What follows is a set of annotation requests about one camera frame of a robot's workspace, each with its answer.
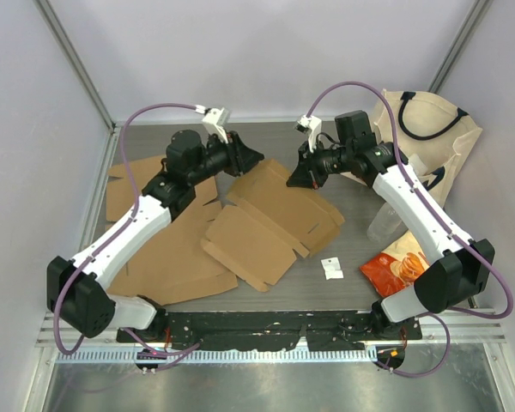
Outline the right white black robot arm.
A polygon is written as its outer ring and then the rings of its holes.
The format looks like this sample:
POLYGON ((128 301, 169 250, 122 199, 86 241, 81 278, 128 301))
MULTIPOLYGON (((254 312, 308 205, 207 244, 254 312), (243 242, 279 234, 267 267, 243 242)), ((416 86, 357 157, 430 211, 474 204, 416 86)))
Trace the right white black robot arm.
POLYGON ((298 149, 287 185, 317 190, 331 174, 352 173, 396 211, 429 263, 412 285, 373 304, 373 334, 391 338, 402 322, 425 312, 441 313, 482 292, 494 261, 492 244, 472 239, 447 216, 394 143, 377 141, 365 112, 337 116, 335 125, 338 138, 325 147, 319 118, 297 120, 295 128, 307 140, 298 149))

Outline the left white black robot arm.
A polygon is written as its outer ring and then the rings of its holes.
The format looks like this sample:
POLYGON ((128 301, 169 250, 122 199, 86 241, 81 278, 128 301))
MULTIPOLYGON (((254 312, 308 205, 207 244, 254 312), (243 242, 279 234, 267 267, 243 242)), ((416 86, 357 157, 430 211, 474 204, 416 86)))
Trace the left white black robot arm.
POLYGON ((146 342, 159 341, 166 322, 157 316, 158 306, 143 297, 113 296, 107 289, 131 257, 188 208, 198 184, 218 173, 242 176, 263 159, 235 131, 225 140, 211 134, 206 141, 194 130, 175 133, 160 171, 137 192, 129 210, 85 250, 48 264, 46 304, 54 320, 84 338, 113 327, 135 329, 146 342))

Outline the brown cardboard box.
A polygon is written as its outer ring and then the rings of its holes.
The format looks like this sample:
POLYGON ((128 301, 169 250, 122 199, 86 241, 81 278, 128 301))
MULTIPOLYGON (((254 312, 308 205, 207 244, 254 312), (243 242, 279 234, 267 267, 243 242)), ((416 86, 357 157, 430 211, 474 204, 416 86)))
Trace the brown cardboard box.
POLYGON ((290 171, 274 159, 237 178, 228 204, 202 240, 203 250, 259 292, 296 262, 322 251, 341 232, 341 212, 313 189, 288 187, 290 171))

